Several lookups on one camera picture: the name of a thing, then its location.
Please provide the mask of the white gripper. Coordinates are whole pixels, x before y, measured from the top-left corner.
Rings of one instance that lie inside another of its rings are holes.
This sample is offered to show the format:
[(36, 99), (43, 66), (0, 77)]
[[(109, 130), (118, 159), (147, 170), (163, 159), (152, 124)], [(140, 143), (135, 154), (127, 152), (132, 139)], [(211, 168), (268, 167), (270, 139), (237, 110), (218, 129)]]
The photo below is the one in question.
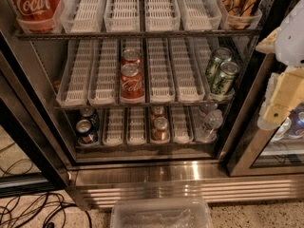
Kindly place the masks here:
[[(278, 33), (274, 29), (256, 45), (256, 51), (264, 54), (278, 53)], [(268, 81), (265, 101), (259, 110), (257, 126), (262, 130), (280, 127), (291, 111), (304, 101), (304, 68), (288, 66), (281, 73), (272, 73)]]

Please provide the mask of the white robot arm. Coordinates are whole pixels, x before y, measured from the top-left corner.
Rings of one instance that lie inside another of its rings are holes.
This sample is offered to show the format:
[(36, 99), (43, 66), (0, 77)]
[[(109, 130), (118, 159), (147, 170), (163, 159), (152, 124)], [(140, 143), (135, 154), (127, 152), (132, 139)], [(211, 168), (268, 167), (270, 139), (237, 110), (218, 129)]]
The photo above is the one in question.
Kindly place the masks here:
[(263, 130), (280, 127), (291, 111), (304, 101), (304, 0), (300, 0), (256, 50), (274, 54), (287, 68), (272, 73), (265, 101), (261, 105), (257, 126)]

